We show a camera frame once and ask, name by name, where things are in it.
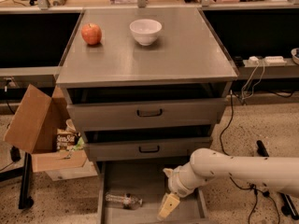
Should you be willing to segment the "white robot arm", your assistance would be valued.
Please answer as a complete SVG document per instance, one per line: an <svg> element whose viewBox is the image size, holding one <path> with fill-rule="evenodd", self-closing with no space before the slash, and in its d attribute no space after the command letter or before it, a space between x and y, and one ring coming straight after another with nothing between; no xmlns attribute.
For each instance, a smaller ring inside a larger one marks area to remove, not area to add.
<svg viewBox="0 0 299 224"><path fill-rule="evenodd" d="M231 177L299 197L299 158L228 156L209 148L196 149L190 160L175 169L164 168L170 193L163 197L159 220L166 219L180 199L215 178Z"/></svg>

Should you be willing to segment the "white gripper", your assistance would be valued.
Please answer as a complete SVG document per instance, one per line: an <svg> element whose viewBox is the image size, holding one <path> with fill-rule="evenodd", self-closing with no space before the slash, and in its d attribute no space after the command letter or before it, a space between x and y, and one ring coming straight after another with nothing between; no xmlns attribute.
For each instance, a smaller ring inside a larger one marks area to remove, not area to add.
<svg viewBox="0 0 299 224"><path fill-rule="evenodd" d="M179 205L180 199L192 194L200 186L200 178L189 164L178 166L175 169L163 168L168 178L168 188L172 193L163 196L157 218L166 219Z"/></svg>

